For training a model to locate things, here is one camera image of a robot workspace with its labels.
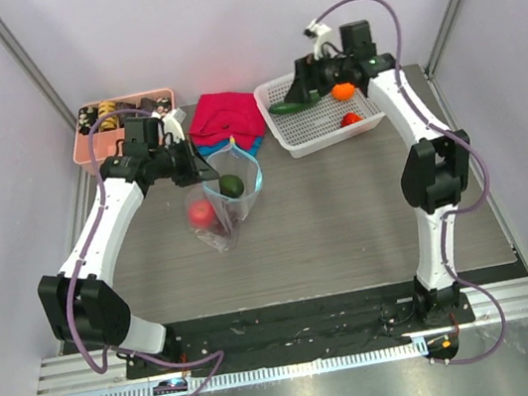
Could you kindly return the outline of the clear zip top bag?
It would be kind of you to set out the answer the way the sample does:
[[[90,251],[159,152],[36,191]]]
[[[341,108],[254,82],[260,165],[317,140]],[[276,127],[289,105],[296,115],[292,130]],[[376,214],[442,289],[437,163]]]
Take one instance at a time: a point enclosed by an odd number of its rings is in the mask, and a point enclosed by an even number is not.
[[[236,245],[239,235],[234,239],[225,240],[216,238],[205,229],[193,228],[188,220],[189,207],[195,200],[207,199],[216,212],[221,212],[223,209],[227,212],[234,212],[240,222],[240,227],[249,216],[259,193],[262,191],[264,176],[257,159],[250,152],[243,151],[233,139],[223,141],[220,145],[212,148],[205,159],[219,172],[219,176],[233,174],[240,178],[244,184],[244,194],[238,199],[224,197],[219,191],[219,180],[200,183],[185,198],[186,221],[190,230],[201,242],[224,253]]]

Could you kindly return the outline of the green avocado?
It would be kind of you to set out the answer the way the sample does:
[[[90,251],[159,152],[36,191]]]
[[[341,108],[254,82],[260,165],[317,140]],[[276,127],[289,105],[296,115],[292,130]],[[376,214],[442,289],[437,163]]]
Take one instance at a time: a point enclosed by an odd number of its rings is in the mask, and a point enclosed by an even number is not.
[[[244,184],[240,178],[230,174],[219,177],[219,192],[227,198],[239,199],[244,194]]]

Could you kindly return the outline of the orange fruit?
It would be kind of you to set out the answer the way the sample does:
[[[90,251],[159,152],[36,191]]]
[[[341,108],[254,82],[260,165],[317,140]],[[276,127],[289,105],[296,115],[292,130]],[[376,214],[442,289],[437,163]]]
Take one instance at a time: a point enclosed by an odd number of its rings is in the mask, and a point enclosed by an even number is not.
[[[356,86],[352,83],[338,83],[331,90],[332,97],[337,101],[346,101],[352,99],[355,95]]]

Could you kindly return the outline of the red apple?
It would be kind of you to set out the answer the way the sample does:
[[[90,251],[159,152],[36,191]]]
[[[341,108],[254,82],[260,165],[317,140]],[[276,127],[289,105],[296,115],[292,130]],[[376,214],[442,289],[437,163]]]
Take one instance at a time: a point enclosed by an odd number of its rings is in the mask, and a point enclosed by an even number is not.
[[[209,200],[195,200],[189,207],[188,220],[193,228],[208,230],[217,220],[216,211]]]

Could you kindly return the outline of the green cucumber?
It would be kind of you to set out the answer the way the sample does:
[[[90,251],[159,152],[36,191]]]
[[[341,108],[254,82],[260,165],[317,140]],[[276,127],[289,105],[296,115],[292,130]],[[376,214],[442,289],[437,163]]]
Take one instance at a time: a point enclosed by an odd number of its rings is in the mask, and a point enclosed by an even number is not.
[[[289,115],[289,114],[296,114],[299,112],[302,112],[303,110],[306,110],[312,106],[314,106],[314,102],[304,102],[304,103],[292,103],[292,102],[279,102],[276,104],[272,104],[268,112],[273,115]]]

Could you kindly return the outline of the purple grape bunch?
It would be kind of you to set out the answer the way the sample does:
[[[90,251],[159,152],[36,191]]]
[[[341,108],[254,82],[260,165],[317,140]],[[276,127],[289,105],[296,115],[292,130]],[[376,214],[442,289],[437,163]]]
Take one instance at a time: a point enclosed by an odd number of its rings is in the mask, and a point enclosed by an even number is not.
[[[234,239],[239,232],[240,222],[234,212],[222,210],[215,214],[208,227],[208,232],[219,239]]]

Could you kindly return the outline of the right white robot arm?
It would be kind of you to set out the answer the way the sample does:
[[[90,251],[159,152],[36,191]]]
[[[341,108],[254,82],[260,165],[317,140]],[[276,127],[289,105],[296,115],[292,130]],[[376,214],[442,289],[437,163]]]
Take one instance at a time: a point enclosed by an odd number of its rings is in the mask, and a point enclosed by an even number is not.
[[[342,49],[326,53],[330,27],[311,24],[304,32],[313,52],[294,63],[294,79],[284,96],[284,111],[318,103],[338,85],[351,84],[391,121],[408,155],[401,191],[418,221],[419,262],[414,277],[414,317],[436,327],[461,304],[453,267],[456,214],[467,188],[468,135],[453,132],[428,109],[390,54],[377,52],[366,21],[340,27]]]

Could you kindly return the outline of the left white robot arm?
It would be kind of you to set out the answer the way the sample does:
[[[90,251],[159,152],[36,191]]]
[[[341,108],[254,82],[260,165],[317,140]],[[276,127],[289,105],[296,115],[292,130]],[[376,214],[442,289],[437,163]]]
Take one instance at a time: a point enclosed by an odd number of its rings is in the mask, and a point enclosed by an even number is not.
[[[113,289],[114,268],[136,211],[150,187],[169,179],[178,187],[218,173],[185,137],[181,109],[166,116],[137,111],[126,119],[116,153],[96,164],[96,199],[80,238],[55,275],[42,277],[38,295],[58,340],[147,358],[161,373],[176,370],[181,348],[169,327],[138,318]]]

